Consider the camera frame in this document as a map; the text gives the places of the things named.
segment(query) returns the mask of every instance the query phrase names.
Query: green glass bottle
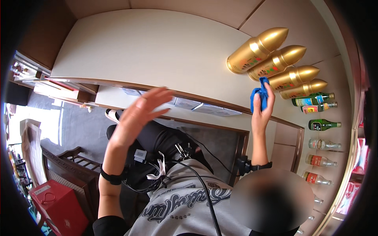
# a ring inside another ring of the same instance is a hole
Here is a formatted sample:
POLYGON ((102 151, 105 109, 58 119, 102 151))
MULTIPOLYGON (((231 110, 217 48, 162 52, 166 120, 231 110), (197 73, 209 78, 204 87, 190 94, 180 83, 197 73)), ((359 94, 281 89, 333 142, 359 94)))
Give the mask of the green glass bottle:
POLYGON ((294 106, 311 106, 322 104, 326 100, 335 99, 334 93, 311 93, 307 97, 291 99, 294 106))
POLYGON ((334 127, 341 127, 341 122, 330 122, 326 119, 310 120, 308 122, 308 128, 310 130, 324 131, 334 127))
POLYGON ((305 114, 308 114, 312 112, 325 111, 332 107, 337 107, 337 102, 323 103, 320 105, 301 106, 301 111, 305 114))

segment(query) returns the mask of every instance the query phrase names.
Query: black pants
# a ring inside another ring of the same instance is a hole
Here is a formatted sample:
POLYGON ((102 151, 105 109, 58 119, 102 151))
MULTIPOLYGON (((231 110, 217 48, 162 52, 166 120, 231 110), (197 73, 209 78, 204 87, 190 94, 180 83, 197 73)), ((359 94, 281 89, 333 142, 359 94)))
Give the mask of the black pants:
MULTIPOLYGON (((108 139, 110 139, 115 128, 116 125, 108 127, 108 139)), ((169 162, 178 152, 175 144, 180 144, 182 148, 186 148, 188 143, 190 143, 193 150, 198 147, 198 144, 190 139, 184 132, 166 127, 156 121, 148 122, 146 126, 143 127, 137 139, 130 146, 127 153, 126 164, 130 165, 129 177, 127 180, 128 184, 137 189, 145 188, 152 183, 151 180, 147 180, 146 175, 157 173, 155 167, 134 161, 134 154, 137 149, 147 151, 146 158, 148 159, 161 159, 162 156, 158 153, 158 151, 160 151, 164 154, 166 162, 169 162)), ((205 160, 202 151, 193 154, 191 157, 201 162, 211 171, 211 173, 214 173, 209 163, 205 160)), ((173 165, 173 163, 167 164, 168 169, 173 165)))

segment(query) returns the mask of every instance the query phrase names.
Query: red box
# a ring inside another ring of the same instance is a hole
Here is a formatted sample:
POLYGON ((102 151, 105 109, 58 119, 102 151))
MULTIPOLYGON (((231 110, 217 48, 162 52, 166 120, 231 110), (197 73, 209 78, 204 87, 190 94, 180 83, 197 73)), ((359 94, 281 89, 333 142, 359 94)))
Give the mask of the red box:
POLYGON ((344 196, 341 199, 340 205, 337 207, 336 212, 341 214, 347 214, 351 208, 354 199, 356 198, 359 187, 361 184, 348 182, 347 189, 344 192, 344 196))
POLYGON ((358 138, 357 156, 353 165, 352 173, 365 174, 367 168, 368 146, 365 145, 364 138, 358 138))
POLYGON ((75 192, 54 180, 29 191, 42 219, 58 236, 80 236, 89 221, 84 215, 75 192))

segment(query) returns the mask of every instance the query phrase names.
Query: liquor bottle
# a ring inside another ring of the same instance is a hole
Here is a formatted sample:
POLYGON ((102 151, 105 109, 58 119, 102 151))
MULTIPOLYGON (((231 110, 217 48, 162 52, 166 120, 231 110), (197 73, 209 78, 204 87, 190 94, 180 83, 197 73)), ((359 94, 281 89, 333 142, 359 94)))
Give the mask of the liquor bottle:
POLYGON ((306 52, 306 47, 290 45, 273 52, 266 60, 248 70, 248 75, 254 81, 260 77, 271 77, 283 72, 294 63, 302 59, 306 52))
POLYGON ((329 128, 340 128, 341 122, 330 122, 326 119, 316 119, 316 120, 310 120, 308 122, 308 128, 310 130, 318 130, 318 131, 324 131, 329 128))
POLYGON ((317 166, 317 167, 330 167, 330 166, 336 167, 337 166, 337 162, 333 162, 326 157, 316 156, 316 155, 309 155, 306 158, 306 163, 317 166))
POLYGON ((335 99, 334 93, 312 93, 307 97, 293 98, 294 106, 319 105, 326 100, 335 99))
POLYGON ((289 67, 286 71, 269 77, 269 84, 273 91, 297 87, 311 81, 319 74, 319 68, 314 66, 289 67))
POLYGON ((328 83, 321 79, 313 79, 309 82, 294 88, 289 88, 280 91, 281 98, 290 99, 296 97, 306 97, 311 93, 317 93, 327 87, 328 83))
POLYGON ((302 178, 311 184, 333 185, 332 181, 326 180, 323 176, 308 171, 303 172, 302 178))
POLYGON ((319 204, 322 204, 322 203, 323 203, 323 199, 318 198, 318 197, 314 194, 314 202, 319 203, 319 204))
POLYGON ((264 61, 273 51, 281 47, 288 32, 288 28, 275 27, 248 39, 227 58, 228 69, 233 73, 241 74, 264 61))
POLYGON ((298 228, 297 233, 298 233, 298 234, 303 234, 304 231, 303 231, 301 228, 298 228))
POLYGON ((328 140, 323 139, 310 139, 308 141, 308 147, 319 149, 319 150, 334 150, 334 149, 340 149, 341 144, 340 143, 333 143, 328 140))
POLYGON ((319 105, 301 106, 301 111, 305 114, 313 112, 322 112, 330 108, 337 107, 337 102, 323 103, 319 105))

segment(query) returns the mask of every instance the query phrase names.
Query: hand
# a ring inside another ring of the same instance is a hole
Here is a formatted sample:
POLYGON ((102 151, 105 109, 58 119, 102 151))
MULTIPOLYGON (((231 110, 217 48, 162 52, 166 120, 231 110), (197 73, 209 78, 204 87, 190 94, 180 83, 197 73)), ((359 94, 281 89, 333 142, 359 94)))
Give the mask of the hand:
POLYGON ((253 97, 253 115, 252 115, 252 134, 253 136, 265 135, 265 129, 273 112, 273 105, 276 96, 270 85, 264 83, 266 90, 268 91, 268 101, 265 110, 261 111, 260 95, 255 94, 253 97))
POLYGON ((170 108, 153 112, 163 103, 172 100, 173 91, 165 87, 153 88, 140 96, 128 109, 126 109, 109 140, 111 146, 128 148, 136 139, 148 121, 167 113, 170 108))

